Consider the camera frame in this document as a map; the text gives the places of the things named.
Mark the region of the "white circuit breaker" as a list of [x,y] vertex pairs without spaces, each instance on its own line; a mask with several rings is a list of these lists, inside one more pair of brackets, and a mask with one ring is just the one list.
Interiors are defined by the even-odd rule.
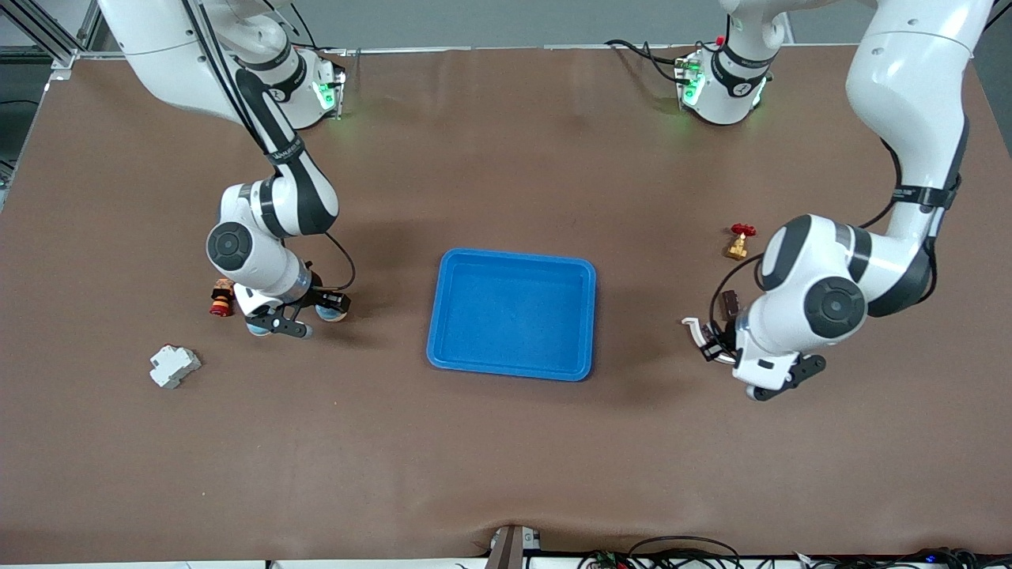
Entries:
[[177,388],[182,379],[202,367],[198,354],[187,347],[174,345],[164,345],[149,358],[149,363],[152,365],[149,377],[164,389]]

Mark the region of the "blue plastic tray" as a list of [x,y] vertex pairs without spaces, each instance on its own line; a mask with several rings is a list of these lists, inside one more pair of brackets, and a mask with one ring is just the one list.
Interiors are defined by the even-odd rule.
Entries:
[[581,382],[593,364],[597,271],[578,257],[453,248],[426,345],[440,370]]

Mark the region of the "silver table edge rail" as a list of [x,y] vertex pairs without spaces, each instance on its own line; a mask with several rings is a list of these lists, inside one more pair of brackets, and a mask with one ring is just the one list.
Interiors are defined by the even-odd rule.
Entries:
[[[690,44],[651,44],[656,50],[678,50],[679,53],[693,47]],[[789,47],[856,47],[857,43],[786,43],[782,48]],[[543,44],[542,46],[510,46],[510,47],[472,47],[472,46],[439,46],[439,47],[394,47],[394,48],[340,48],[321,47],[317,53],[323,55],[338,55],[338,57],[357,57],[358,55],[400,55],[400,54],[422,54],[422,53],[445,53],[445,51],[510,51],[510,50],[605,50],[612,48],[604,43],[585,44]],[[83,51],[74,55],[74,61],[83,60],[124,60],[124,54],[120,51]]]

